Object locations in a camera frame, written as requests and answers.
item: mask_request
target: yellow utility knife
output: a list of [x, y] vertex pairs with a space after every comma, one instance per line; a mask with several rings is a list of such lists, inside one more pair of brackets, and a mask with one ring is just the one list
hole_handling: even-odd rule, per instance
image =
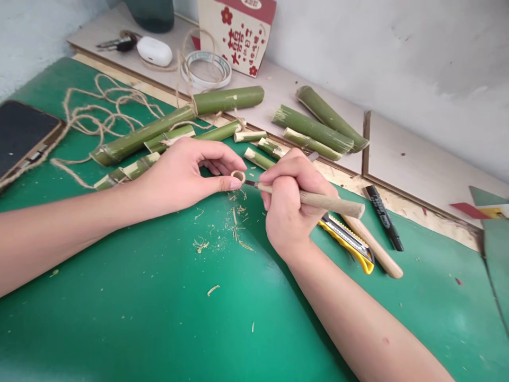
[[369, 246], [356, 234], [351, 232], [332, 215], [326, 213], [318, 222], [318, 225], [326, 230], [338, 243], [345, 247], [348, 252], [361, 264], [366, 274], [371, 274], [375, 268], [375, 258], [371, 254]]

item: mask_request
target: wooden tool handle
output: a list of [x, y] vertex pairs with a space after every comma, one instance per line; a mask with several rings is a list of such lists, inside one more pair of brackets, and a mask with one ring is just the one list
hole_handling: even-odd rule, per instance
[[[258, 184], [258, 189], [272, 194], [272, 186]], [[333, 198], [326, 195], [314, 194], [307, 191], [301, 191], [301, 202], [313, 207], [323, 208], [327, 211], [334, 211], [345, 216], [360, 218], [366, 207], [362, 203]]]
[[345, 220], [350, 229], [369, 245], [376, 260], [382, 265], [389, 276], [393, 279], [400, 279], [403, 277], [403, 271], [399, 265], [396, 264], [392, 257], [382, 248], [362, 221], [345, 215], [341, 215], [341, 217]]

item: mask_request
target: green bamboo piece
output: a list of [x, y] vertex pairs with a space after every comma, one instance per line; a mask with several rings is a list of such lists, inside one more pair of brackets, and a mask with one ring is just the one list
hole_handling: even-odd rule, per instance
[[239, 132], [233, 135], [233, 140], [236, 143], [239, 142], [254, 142], [259, 141], [262, 138], [267, 138], [267, 132], [258, 131], [258, 132]]
[[155, 152], [145, 157], [141, 157], [136, 162], [130, 164], [127, 167], [120, 167], [120, 170], [129, 180], [135, 180], [143, 175], [150, 167], [152, 167], [160, 157], [161, 155]]
[[310, 86], [297, 89], [297, 100], [324, 125], [354, 140], [353, 153], [362, 151], [369, 145], [369, 140], [355, 131], [344, 119], [332, 109]]
[[275, 165], [275, 162], [272, 162], [270, 159], [266, 158], [260, 153], [257, 153], [255, 150], [248, 147], [248, 149], [244, 153], [244, 158], [248, 161], [256, 164], [258, 167], [263, 168], [263, 170], [267, 170], [270, 167]]
[[185, 136], [191, 138], [196, 136], [195, 130], [191, 125], [185, 125], [176, 128], [175, 130], [162, 133], [161, 135], [158, 135], [157, 137], [148, 140], [147, 142], [144, 143], [144, 145], [151, 153], [157, 152], [159, 154], [162, 154], [163, 152], [166, 151], [168, 147], [170, 147], [176, 141]]
[[274, 158], [276, 161], [281, 159], [283, 157], [283, 155], [285, 154], [283, 152], [283, 150], [281, 149], [281, 147], [279, 147], [275, 143], [269, 142], [265, 138], [260, 139], [260, 141], [258, 142], [257, 147], [260, 150], [265, 151], [267, 154], [269, 154], [269, 156], [271, 158]]
[[321, 124], [320, 122], [295, 111], [288, 106], [281, 105], [276, 111], [272, 122], [281, 127], [289, 127], [301, 134], [310, 136], [314, 140], [330, 147], [334, 151], [345, 154], [354, 146], [354, 140]]
[[245, 109], [259, 105], [264, 100], [261, 86], [219, 90], [193, 95], [196, 115], [216, 114], [219, 111]]
[[289, 141], [295, 143], [297, 146], [303, 149], [308, 149], [310, 151], [316, 151], [317, 153], [319, 153], [320, 155], [324, 156], [327, 159], [337, 161], [340, 160], [342, 157], [340, 153], [334, 151], [330, 147], [327, 147], [324, 144], [315, 141], [313, 138], [308, 137], [307, 135], [293, 131], [288, 127], [285, 129], [283, 136]]
[[228, 137], [231, 137], [236, 132], [239, 132], [242, 129], [242, 123], [239, 120], [235, 120], [227, 125], [215, 128], [214, 130], [210, 130], [207, 131], [206, 133], [198, 135], [197, 137], [195, 137], [195, 139], [201, 141], [222, 141]]
[[102, 144], [90, 153], [90, 157], [105, 167], [111, 166], [138, 151], [144, 142], [169, 130], [173, 125], [195, 118], [193, 108], [184, 106], [113, 142]]
[[125, 179], [126, 175], [122, 172], [121, 169], [117, 168], [99, 180], [96, 184], [94, 184], [94, 188], [97, 191], [102, 191], [111, 187], [115, 187]]

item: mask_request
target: hand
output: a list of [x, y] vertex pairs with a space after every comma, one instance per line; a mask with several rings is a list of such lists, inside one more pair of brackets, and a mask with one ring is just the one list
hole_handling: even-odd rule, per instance
[[[201, 166], [217, 176], [202, 177]], [[144, 204], [147, 219], [152, 219], [191, 207], [213, 193], [240, 188], [240, 180], [230, 176], [234, 170], [245, 171], [247, 167], [224, 143], [184, 137], [132, 186]]]
[[266, 230], [270, 243], [283, 258], [302, 252], [309, 243], [311, 230], [326, 210], [301, 205], [299, 188], [338, 197], [332, 184], [325, 180], [299, 149], [291, 149], [280, 161], [260, 175], [264, 185], [272, 184], [272, 195], [261, 193], [267, 212]]

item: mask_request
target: green cutting mat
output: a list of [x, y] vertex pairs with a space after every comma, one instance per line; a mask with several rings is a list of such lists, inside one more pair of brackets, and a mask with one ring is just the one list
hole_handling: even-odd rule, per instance
[[[470, 186], [476, 206], [509, 203], [507, 199]], [[484, 227], [484, 252], [489, 277], [496, 292], [501, 314], [509, 323], [509, 220], [482, 220]]]
[[[96, 73], [62, 59], [14, 98], [63, 117], [67, 88], [94, 91]], [[151, 102], [164, 112], [173, 109]], [[75, 106], [86, 103], [97, 101], [73, 98]], [[142, 106], [123, 110], [151, 120]], [[248, 147], [231, 138], [226, 143], [239, 154]], [[85, 158], [96, 144], [96, 137], [70, 132], [52, 156]], [[256, 179], [260, 170], [251, 166], [248, 177]], [[108, 172], [94, 162], [73, 169], [89, 183]], [[1, 299], [0, 380], [355, 380], [268, 242], [259, 192], [245, 191], [246, 200], [239, 191], [230, 193], [236, 201], [216, 194], [180, 213], [122, 229], [61, 264], [56, 276], [48, 272]], [[0, 197], [0, 211], [86, 192], [44, 163]], [[247, 218], [239, 223], [245, 227], [240, 237], [254, 251], [236, 243], [225, 227], [232, 224], [232, 207], [240, 205], [246, 211], [239, 221]], [[204, 212], [196, 217], [198, 208]], [[365, 275], [320, 228], [312, 238], [456, 380], [505, 380], [509, 346], [479, 254], [398, 215], [392, 218], [403, 253], [392, 250], [370, 205], [362, 220], [404, 270], [401, 280], [379, 267]], [[199, 254], [192, 244], [200, 237], [209, 246]], [[216, 284], [221, 287], [208, 297]]]

